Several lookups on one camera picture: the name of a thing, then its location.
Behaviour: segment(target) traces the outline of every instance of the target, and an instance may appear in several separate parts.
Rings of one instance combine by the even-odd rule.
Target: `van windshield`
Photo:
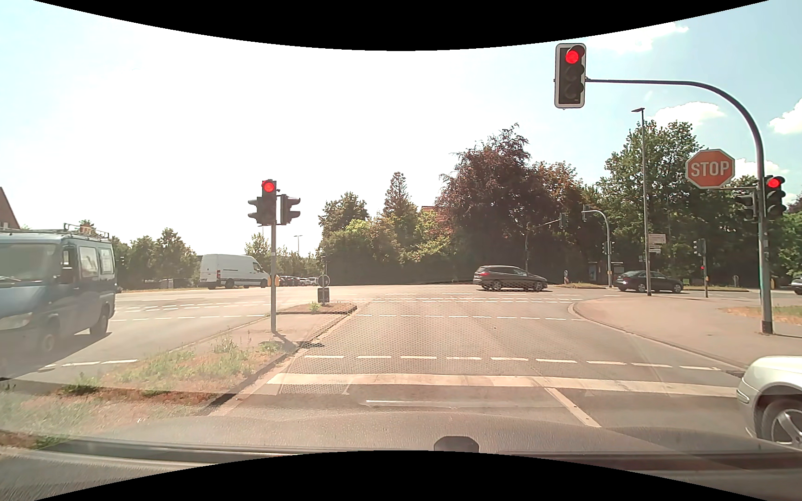
[[[0,280],[34,282],[54,274],[55,244],[0,244]]]

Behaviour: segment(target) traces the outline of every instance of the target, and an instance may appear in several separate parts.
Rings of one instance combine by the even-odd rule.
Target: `traffic light pole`
[[[277,334],[277,225],[271,225],[271,334]]]
[[[739,112],[744,120],[748,122],[748,128],[754,137],[754,147],[757,150],[757,193],[764,193],[764,179],[766,177],[765,158],[763,157],[763,139],[760,137],[760,129],[757,122],[750,116],[748,110],[738,102],[737,99],[728,95],[722,89],[714,85],[707,85],[701,82],[691,82],[688,80],[620,80],[620,79],[592,79],[586,78],[586,82],[597,84],[643,84],[643,85],[688,85],[709,90],[723,97],[731,103]],[[757,247],[759,253],[760,271],[760,306],[763,310],[763,320],[761,326],[763,334],[773,334],[773,293],[770,289],[771,274],[769,270],[769,233],[766,222],[766,199],[759,196],[757,198]]]
[[[602,214],[602,218],[605,219],[605,255],[608,257],[608,269],[606,270],[606,275],[608,275],[608,288],[611,288],[611,227],[608,226],[608,218],[605,217],[605,213],[602,211],[583,211],[582,214],[586,214],[587,212],[599,212]]]

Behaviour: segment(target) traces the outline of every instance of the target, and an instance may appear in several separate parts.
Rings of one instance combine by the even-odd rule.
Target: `van side mirror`
[[[70,267],[64,267],[61,268],[61,276],[58,278],[58,282],[63,284],[73,283],[75,278],[76,278],[75,270]]]

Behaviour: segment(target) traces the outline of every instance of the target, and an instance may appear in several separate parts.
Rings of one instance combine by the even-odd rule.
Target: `silver car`
[[[802,450],[802,356],[755,360],[736,396],[751,436]]]

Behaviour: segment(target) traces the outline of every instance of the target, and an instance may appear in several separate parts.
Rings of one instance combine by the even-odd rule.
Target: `white van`
[[[200,285],[210,290],[224,285],[233,289],[268,286],[268,273],[252,256],[205,254],[200,261]]]

